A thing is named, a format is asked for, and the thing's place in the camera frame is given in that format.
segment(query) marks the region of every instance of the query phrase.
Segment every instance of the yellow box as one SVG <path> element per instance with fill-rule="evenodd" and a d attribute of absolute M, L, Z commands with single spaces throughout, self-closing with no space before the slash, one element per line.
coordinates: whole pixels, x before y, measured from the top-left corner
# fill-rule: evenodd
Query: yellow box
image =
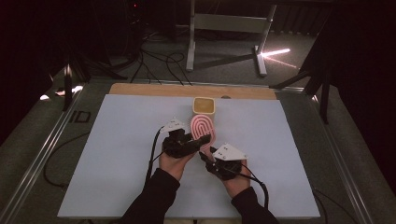
<path fill-rule="evenodd" d="M 194 115 L 207 115 L 213 121 L 216 112 L 215 99 L 207 97 L 195 97 L 192 104 L 192 112 Z"/>

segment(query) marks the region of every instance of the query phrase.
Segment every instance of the white table surface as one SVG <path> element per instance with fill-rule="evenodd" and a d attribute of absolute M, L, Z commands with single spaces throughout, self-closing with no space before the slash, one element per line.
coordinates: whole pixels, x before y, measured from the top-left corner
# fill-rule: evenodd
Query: white table surface
<path fill-rule="evenodd" d="M 173 117 L 188 123 L 191 97 L 109 94 L 102 103 L 58 217 L 122 217 L 140 194 L 156 132 Z M 216 99 L 213 147 L 229 143 L 247 153 L 248 167 L 269 191 L 276 217 L 319 217 L 289 124 L 278 100 Z M 156 153 L 167 133 L 157 142 Z M 172 218 L 234 218 L 225 188 L 197 154 L 187 164 Z M 251 185 L 263 204 L 258 184 Z"/>

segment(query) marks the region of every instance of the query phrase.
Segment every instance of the black cable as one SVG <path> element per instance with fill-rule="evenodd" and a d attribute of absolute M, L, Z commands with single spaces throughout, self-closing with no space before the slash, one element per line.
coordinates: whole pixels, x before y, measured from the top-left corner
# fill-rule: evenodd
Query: black cable
<path fill-rule="evenodd" d="M 154 160 L 152 160 L 152 161 L 156 161 L 162 154 L 163 154 L 163 151 L 160 153 L 160 155 L 156 156 L 156 157 L 154 158 Z"/>
<path fill-rule="evenodd" d="M 242 176 L 242 177 L 244 177 L 244 178 L 247 178 L 247 179 L 250 179 L 250 180 L 253 180 L 253 181 L 257 182 L 257 183 L 260 185 L 260 187 L 262 188 L 262 191 L 264 192 L 264 197 L 265 197 L 265 199 L 264 199 L 264 208 L 268 210 L 269 193 L 268 193 L 267 187 L 265 186 L 265 184 L 264 184 L 263 182 L 261 182 L 261 181 L 259 180 L 259 178 L 257 178 L 257 177 L 253 174 L 253 172 L 251 172 L 251 170 L 250 170 L 246 165 L 242 164 L 242 166 L 245 167 L 245 168 L 247 168 L 247 170 L 253 175 L 253 177 L 251 177 L 251 176 L 249 176 L 249 175 L 244 175 L 244 174 L 241 174 L 241 173 L 237 173 L 237 172 L 235 172 L 235 171 L 233 171 L 233 170 L 229 170 L 229 169 L 225 169 L 225 170 L 226 170 L 226 171 L 229 171 L 229 172 L 231 172 L 231 173 L 233 173 L 233 174 L 235 174 L 235 175 L 240 175 L 240 176 Z"/>
<path fill-rule="evenodd" d="M 118 63 L 118 64 L 112 64 L 112 65 L 101 63 L 101 65 L 107 69 L 119 71 L 119 70 L 129 67 L 130 65 L 134 64 L 135 62 L 137 62 L 137 59 L 127 58 L 127 61 L 124 63 Z"/>
<path fill-rule="evenodd" d="M 155 58 L 155 59 L 158 59 L 158 60 L 160 60 L 160 61 L 162 61 L 162 62 L 165 62 L 165 63 L 166 63 L 166 67 L 168 68 L 168 71 L 171 73 L 171 75 L 172 75 L 175 79 L 177 79 L 178 82 L 179 82 L 182 86 L 184 86 L 184 84 L 183 84 L 183 82 L 180 80 L 180 78 L 178 78 L 178 77 L 170 70 L 169 65 L 168 65 L 168 61 L 167 61 L 167 56 L 166 56 L 166 55 L 163 55 L 163 54 L 160 54 L 160 53 L 154 53 L 154 54 L 158 54 L 158 55 L 161 55 L 161 56 L 165 57 L 166 59 L 164 60 L 164 59 L 161 59 L 161 58 L 159 58 L 159 57 L 156 57 L 156 56 L 152 55 L 153 52 L 149 52 L 149 51 L 146 51 L 146 50 L 143 50 L 143 52 L 146 53 L 147 55 L 149 55 L 149 56 Z"/>
<path fill-rule="evenodd" d="M 133 83 L 133 82 L 134 82 L 134 79 L 136 78 L 137 73 L 139 73 L 139 70 L 140 70 L 140 68 L 142 67 L 142 65 L 143 65 L 143 63 L 140 62 L 139 67 L 137 67 L 137 69 L 136 69 L 136 71 L 134 72 L 134 75 L 132 76 L 131 81 L 130 81 L 129 83 Z"/>
<path fill-rule="evenodd" d="M 187 81 L 189 82 L 189 84 L 192 86 L 190 80 L 187 78 L 186 73 L 183 71 L 183 68 L 181 68 L 180 64 L 177 63 L 177 61 L 176 61 L 174 58 L 171 57 L 172 55 L 175 55 L 175 54 L 181 55 L 181 56 L 182 56 L 182 59 L 181 59 L 181 60 L 184 59 L 184 54 L 182 54 L 182 53 L 171 53 L 171 54 L 169 54 L 168 56 L 166 56 L 166 67 L 168 68 L 169 72 L 172 73 L 171 69 L 169 68 L 169 64 L 168 64 L 168 63 L 169 63 L 169 62 L 168 62 L 168 59 L 172 59 L 172 60 L 174 61 L 174 63 L 177 64 L 178 68 L 180 68 L 180 71 L 181 71 L 181 73 L 183 73 L 184 78 L 186 78 L 186 80 L 187 80 Z"/>
<path fill-rule="evenodd" d="M 153 158 L 154 158 L 155 145 L 157 145 L 157 139 L 158 139 L 158 136 L 160 135 L 160 131 L 161 131 L 161 129 L 159 129 L 158 132 L 155 134 L 154 142 L 152 143 L 151 156 L 150 156 L 149 162 L 148 162 L 148 172 L 146 173 L 146 180 L 145 180 L 145 185 L 144 185 L 143 189 L 146 187 L 147 183 L 149 182 L 149 179 L 151 178 L 152 164 L 154 163 Z"/>
<path fill-rule="evenodd" d="M 49 157 L 47 158 L 47 161 L 46 161 L 46 163 L 44 164 L 44 168 L 43 168 L 43 176 L 44 176 L 44 179 L 45 179 L 49 184 L 51 184 L 52 186 L 55 186 L 55 187 L 59 187 L 59 188 L 61 188 L 61 189 L 64 189 L 64 187 L 67 187 L 67 186 L 68 186 L 68 184 L 63 184 L 63 183 L 58 184 L 58 183 L 52 182 L 52 181 L 48 178 L 48 176 L 47 176 L 47 167 L 48 167 L 48 163 L 49 163 L 49 161 L 50 161 L 50 158 L 51 158 L 61 147 L 64 147 L 65 145 L 67 145 L 67 144 L 69 144 L 69 143 L 71 143 L 71 142 L 73 142 L 73 141 L 79 139 L 80 137 L 83 137 L 83 136 L 89 134 L 89 133 L 90 133 L 90 132 L 83 133 L 83 134 L 81 134 L 81 135 L 79 135 L 79 136 L 77 136 L 77 137 L 74 137 L 74 138 L 72 138 L 72 139 L 70 139 L 70 140 L 67 140 L 67 141 L 65 141 L 64 143 L 60 144 L 58 147 L 56 147 L 55 149 L 52 150 L 52 152 L 49 154 Z"/>
<path fill-rule="evenodd" d="M 189 81 L 189 79 L 187 78 L 187 75 L 186 75 L 186 73 L 184 72 L 183 68 L 182 68 L 182 67 L 180 66 L 180 64 L 179 64 L 180 62 L 182 62 L 182 61 L 184 60 L 184 58 L 185 58 L 185 57 L 184 57 L 184 54 L 182 54 L 182 53 L 171 53 L 171 54 L 169 54 L 169 55 L 164 55 L 164 54 L 161 54 L 161 53 L 151 52 L 151 51 L 144 50 L 144 49 L 142 49 L 142 51 L 143 51 L 144 53 L 146 53 L 147 55 L 151 56 L 152 58 L 155 58 L 155 59 L 157 59 L 157 60 L 160 60 L 160 61 L 162 61 L 162 62 L 165 62 L 165 63 L 166 63 L 166 68 L 168 69 L 169 73 L 170 73 L 175 79 L 177 79 L 177 81 L 178 81 L 182 86 L 184 86 L 184 83 L 180 80 L 180 78 L 178 78 L 178 77 L 175 75 L 175 73 L 172 72 L 171 68 L 169 67 L 169 63 L 175 63 L 175 64 L 177 64 L 177 66 L 179 67 L 180 71 L 182 72 L 184 78 L 186 78 L 186 80 L 189 82 L 189 84 L 192 85 L 191 82 Z M 162 58 L 160 58 L 160 57 L 157 57 L 157 56 L 155 56 L 155 54 L 156 54 L 156 55 L 159 55 L 159 56 L 162 56 L 162 57 L 164 57 L 165 59 L 162 59 Z M 172 57 L 172 55 L 176 55 L 176 54 L 177 54 L 177 55 L 181 55 L 181 59 L 176 60 L 176 59 L 174 59 L 174 58 Z"/>
<path fill-rule="evenodd" d="M 151 78 L 149 77 L 149 75 L 152 75 L 152 76 L 158 81 L 158 83 L 160 83 L 160 85 L 162 85 L 161 81 L 160 81 L 156 76 L 154 76 L 154 74 L 149 70 L 149 67 L 144 63 L 144 61 L 143 61 L 143 54 L 142 54 L 142 61 L 141 61 L 141 63 L 142 63 L 143 65 L 145 65 L 146 70 L 148 71 L 148 72 L 147 72 L 148 84 L 151 83 Z"/>
<path fill-rule="evenodd" d="M 312 191 L 312 193 L 314 194 L 314 197 L 318 200 L 318 202 L 319 202 L 319 204 L 320 204 L 320 206 L 322 208 L 323 216 L 324 216 L 324 223 L 328 224 L 329 223 L 329 219 L 327 217 L 327 211 L 326 211 L 326 208 L 323 205 L 323 202 L 320 200 L 320 198 L 318 197 L 318 195 L 314 191 Z"/>
<path fill-rule="evenodd" d="M 108 76 L 110 76 L 110 77 L 112 77 L 114 79 L 127 79 L 127 77 L 120 76 L 119 74 L 111 71 L 110 69 L 104 67 L 103 65 L 92 61 L 90 58 L 88 58 L 87 56 L 85 56 L 82 53 L 80 53 L 79 56 L 84 60 L 84 62 L 88 66 L 90 66 L 92 68 L 96 68 L 96 69 L 100 70 L 101 72 L 105 73 L 106 75 L 108 75 Z"/>
<path fill-rule="evenodd" d="M 359 224 L 359 222 L 358 222 L 352 215 L 350 215 L 350 213 L 348 213 L 348 211 L 345 209 L 344 206 L 342 206 L 340 203 L 336 202 L 334 199 L 332 199 L 331 197 L 327 196 L 326 194 L 324 194 L 324 193 L 321 192 L 320 190 L 315 189 L 315 188 L 314 188 L 314 190 L 315 190 L 317 193 L 319 193 L 319 194 L 323 195 L 324 197 L 326 197 L 327 199 L 329 199 L 332 203 L 335 203 L 338 207 L 340 207 L 340 208 L 352 219 L 352 221 L 353 221 L 354 223 Z"/>

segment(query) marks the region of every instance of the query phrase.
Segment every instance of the hand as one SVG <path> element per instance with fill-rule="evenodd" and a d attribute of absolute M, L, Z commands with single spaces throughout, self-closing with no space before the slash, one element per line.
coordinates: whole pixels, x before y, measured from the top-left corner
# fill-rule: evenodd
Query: hand
<path fill-rule="evenodd" d="M 160 156 L 160 168 L 174 177 L 177 181 L 180 181 L 183 176 L 184 167 L 194 155 L 195 153 L 192 153 L 188 156 L 176 159 L 163 153 Z"/>
<path fill-rule="evenodd" d="M 241 174 L 250 176 L 251 173 L 245 166 L 248 166 L 246 160 L 242 161 Z M 237 175 L 234 179 L 222 181 L 222 183 L 224 184 L 224 187 L 227 189 L 227 192 L 231 198 L 250 187 L 250 179 L 240 175 Z"/>

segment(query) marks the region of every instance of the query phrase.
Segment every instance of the metal frame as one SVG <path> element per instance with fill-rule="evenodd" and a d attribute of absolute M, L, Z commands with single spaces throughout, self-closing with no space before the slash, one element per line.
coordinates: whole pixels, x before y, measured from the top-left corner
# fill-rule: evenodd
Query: metal frame
<path fill-rule="evenodd" d="M 265 77 L 267 70 L 265 68 L 262 50 L 265 40 L 270 31 L 271 23 L 276 11 L 276 5 L 271 5 L 271 10 L 267 18 L 254 17 L 237 17 L 225 15 L 199 14 L 195 13 L 195 0 L 191 0 L 191 18 L 190 18 L 190 44 L 187 54 L 186 70 L 192 71 L 194 67 L 195 55 L 195 29 L 219 30 L 219 31 L 237 31 L 262 34 L 262 41 L 259 46 L 255 46 L 256 60 L 260 71 L 260 76 Z"/>
<path fill-rule="evenodd" d="M 347 168 L 347 163 L 344 160 L 344 157 L 338 148 L 337 144 L 335 143 L 334 137 L 332 135 L 332 131 L 330 128 L 325 125 L 324 122 L 322 122 L 321 116 L 318 113 L 319 108 L 318 108 L 318 99 L 316 96 L 313 96 L 313 101 L 311 101 L 311 107 L 317 113 L 316 119 L 318 122 L 320 122 L 322 125 L 323 132 L 326 133 L 327 140 L 330 144 L 330 153 L 332 154 L 332 159 L 334 160 L 335 167 L 337 168 L 337 171 L 341 177 L 341 180 L 344 183 L 344 186 L 346 188 L 346 193 L 349 196 L 349 200 L 351 201 L 353 208 L 355 209 L 356 216 L 359 220 L 360 224 L 373 224 L 373 219 L 368 211 L 368 208 L 361 196 L 361 191 L 358 188 L 358 185 L 355 183 L 355 180 L 352 177 L 352 174 L 349 172 L 349 169 Z"/>

